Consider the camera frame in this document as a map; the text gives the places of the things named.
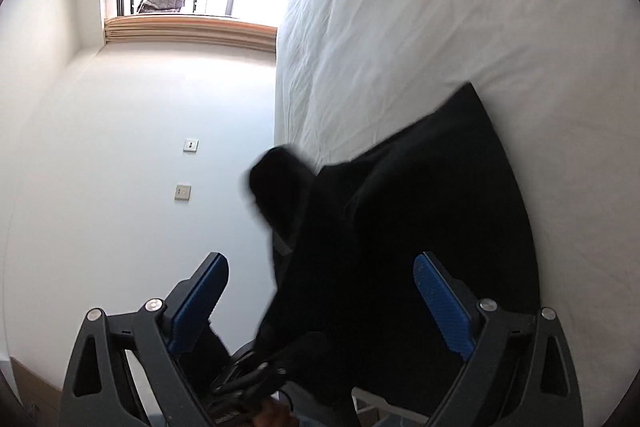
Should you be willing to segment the person's left hand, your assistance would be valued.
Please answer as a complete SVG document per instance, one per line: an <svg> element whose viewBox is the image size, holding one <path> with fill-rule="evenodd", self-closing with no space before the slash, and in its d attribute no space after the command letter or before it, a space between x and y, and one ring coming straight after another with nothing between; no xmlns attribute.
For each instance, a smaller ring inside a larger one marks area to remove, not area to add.
<svg viewBox="0 0 640 427"><path fill-rule="evenodd" d="M262 403L262 410L253 418L254 427L298 427L299 419L287 405L273 399Z"/></svg>

